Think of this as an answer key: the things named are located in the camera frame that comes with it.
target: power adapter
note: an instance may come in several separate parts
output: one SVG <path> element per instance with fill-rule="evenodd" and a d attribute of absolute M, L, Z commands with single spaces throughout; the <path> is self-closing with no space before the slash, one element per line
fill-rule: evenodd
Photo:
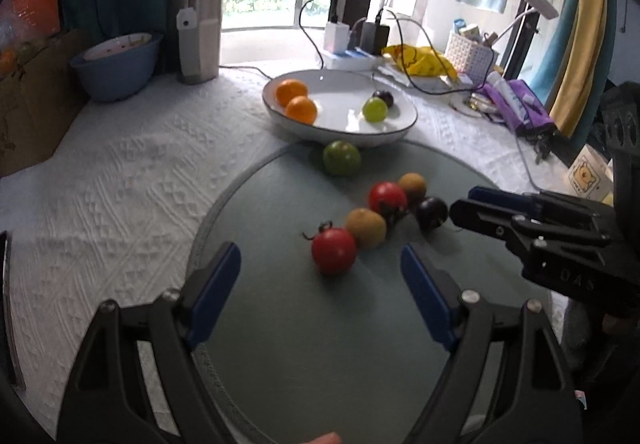
<path fill-rule="evenodd" d="M 360 49 L 374 56 L 380 56 L 389 40 L 389 26 L 375 22 L 365 22 L 360 33 Z"/>

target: silver screw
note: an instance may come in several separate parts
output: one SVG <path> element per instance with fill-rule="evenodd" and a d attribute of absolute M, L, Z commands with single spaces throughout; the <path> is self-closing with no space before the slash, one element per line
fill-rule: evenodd
<path fill-rule="evenodd" d="M 177 289 L 165 289 L 162 291 L 162 298 L 168 301 L 176 301 L 180 297 L 180 291 Z"/>
<path fill-rule="evenodd" d="M 542 311 L 542 303 L 539 299 L 531 298 L 527 301 L 527 309 L 531 312 L 540 312 Z"/>
<path fill-rule="evenodd" d="M 480 301 L 480 294 L 473 289 L 465 289 L 462 291 L 462 301 L 465 303 L 478 303 Z"/>
<path fill-rule="evenodd" d="M 115 309 L 116 309 L 116 303 L 110 299 L 100 303 L 100 312 L 102 312 L 103 314 L 108 314 L 110 312 L 113 312 Z"/>

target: yellow plastic bag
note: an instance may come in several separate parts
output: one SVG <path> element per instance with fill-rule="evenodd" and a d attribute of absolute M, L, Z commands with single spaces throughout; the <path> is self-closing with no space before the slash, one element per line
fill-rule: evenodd
<path fill-rule="evenodd" d="M 404 50 L 404 68 L 402 68 L 401 52 Z M 382 50 L 383 54 L 390 54 L 398 68 L 402 71 L 406 70 L 409 76 L 444 76 L 445 71 L 442 67 L 447 68 L 447 75 L 458 80 L 458 73 L 442 54 L 440 60 L 433 52 L 431 47 L 412 47 L 412 46 L 388 46 Z"/>

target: white wicker basket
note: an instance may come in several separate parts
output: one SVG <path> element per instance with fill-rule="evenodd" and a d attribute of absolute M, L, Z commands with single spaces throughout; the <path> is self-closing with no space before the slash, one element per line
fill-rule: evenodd
<path fill-rule="evenodd" d="M 491 66 L 489 72 L 493 70 L 498 53 L 451 31 L 444 56 L 458 72 L 465 73 L 474 85 L 479 85 L 484 82 L 487 68 Z"/>

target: yellow curtain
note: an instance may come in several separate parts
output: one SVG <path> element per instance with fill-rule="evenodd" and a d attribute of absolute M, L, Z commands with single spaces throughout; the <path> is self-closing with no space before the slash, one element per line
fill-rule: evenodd
<path fill-rule="evenodd" d="M 606 21 L 607 0 L 578 0 L 566 71 L 550 113 L 567 137 L 574 133 L 591 93 Z"/>

